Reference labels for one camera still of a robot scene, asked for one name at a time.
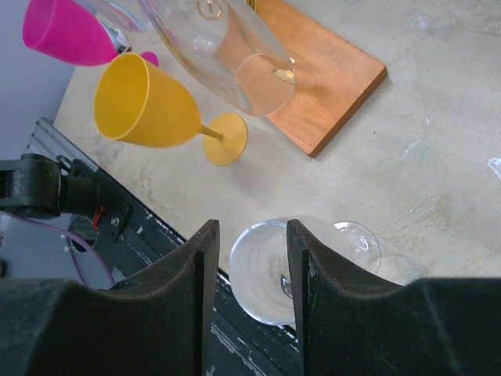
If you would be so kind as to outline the clear glass left of rack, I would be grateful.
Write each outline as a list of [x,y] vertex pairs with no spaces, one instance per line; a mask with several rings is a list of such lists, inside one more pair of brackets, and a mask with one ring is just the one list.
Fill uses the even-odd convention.
[[126,31],[144,33],[151,28],[151,23],[142,10],[140,1],[89,0],[88,4]]

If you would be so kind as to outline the black base frame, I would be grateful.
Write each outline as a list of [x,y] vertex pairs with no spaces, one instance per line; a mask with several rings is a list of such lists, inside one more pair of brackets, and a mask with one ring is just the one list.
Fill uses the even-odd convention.
[[[96,253],[106,268],[121,272],[123,279],[187,241],[109,174],[81,160],[25,154],[17,161],[3,161],[1,208],[22,219],[63,213],[91,219],[96,239],[87,251]],[[297,375],[299,359],[292,331],[253,324],[218,269],[202,375]]]

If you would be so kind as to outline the clear wine glass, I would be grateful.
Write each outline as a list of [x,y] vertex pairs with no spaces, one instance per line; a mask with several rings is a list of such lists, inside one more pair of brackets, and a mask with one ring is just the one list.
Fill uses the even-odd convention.
[[[298,219],[322,243],[357,266],[371,273],[380,268],[380,244],[364,225],[306,215]],[[253,319],[272,326],[294,324],[287,222],[288,218],[274,218],[248,227],[229,256],[229,280],[237,302]]]
[[142,1],[140,5],[174,58],[236,109],[265,117],[291,98],[294,65],[245,1]]

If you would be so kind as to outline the yellow plastic goblet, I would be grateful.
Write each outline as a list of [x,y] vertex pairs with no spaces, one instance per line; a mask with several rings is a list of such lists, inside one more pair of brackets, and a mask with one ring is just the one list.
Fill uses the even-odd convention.
[[208,125],[189,90],[142,56],[128,52],[113,59],[96,87],[93,115],[108,139],[152,148],[181,146],[202,135],[214,165],[236,162],[248,142],[248,127],[236,113]]

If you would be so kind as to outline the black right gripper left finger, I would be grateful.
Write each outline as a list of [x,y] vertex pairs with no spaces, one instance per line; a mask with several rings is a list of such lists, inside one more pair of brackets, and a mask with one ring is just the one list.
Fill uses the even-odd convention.
[[108,290],[62,279],[1,282],[4,375],[202,375],[220,225]]

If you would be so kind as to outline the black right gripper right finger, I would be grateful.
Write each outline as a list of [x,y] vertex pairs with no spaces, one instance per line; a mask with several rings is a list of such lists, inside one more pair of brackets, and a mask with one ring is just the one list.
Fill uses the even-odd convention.
[[401,286],[287,223],[303,375],[497,375],[500,280],[421,278]]

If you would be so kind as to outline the pink plastic goblet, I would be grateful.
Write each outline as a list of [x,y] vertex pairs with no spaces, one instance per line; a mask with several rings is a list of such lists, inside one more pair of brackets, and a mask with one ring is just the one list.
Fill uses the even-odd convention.
[[125,32],[112,22],[98,20],[78,1],[30,1],[22,36],[29,49],[73,65],[94,67],[132,49]]

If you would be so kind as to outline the clear wine glass front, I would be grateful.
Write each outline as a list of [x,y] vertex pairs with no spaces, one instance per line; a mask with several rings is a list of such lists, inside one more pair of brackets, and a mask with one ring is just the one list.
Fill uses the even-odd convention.
[[[364,225],[306,215],[298,219],[322,243],[357,266],[371,273],[380,268],[380,244]],[[248,227],[229,256],[229,280],[237,302],[253,319],[272,326],[294,324],[287,222],[288,218],[274,218]]]

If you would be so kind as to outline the gold wine glass rack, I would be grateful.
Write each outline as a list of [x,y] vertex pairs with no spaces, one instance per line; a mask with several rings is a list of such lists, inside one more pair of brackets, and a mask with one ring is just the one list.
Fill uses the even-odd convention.
[[387,77],[387,68],[284,1],[245,1],[294,65],[291,98],[266,116],[309,157],[316,157]]

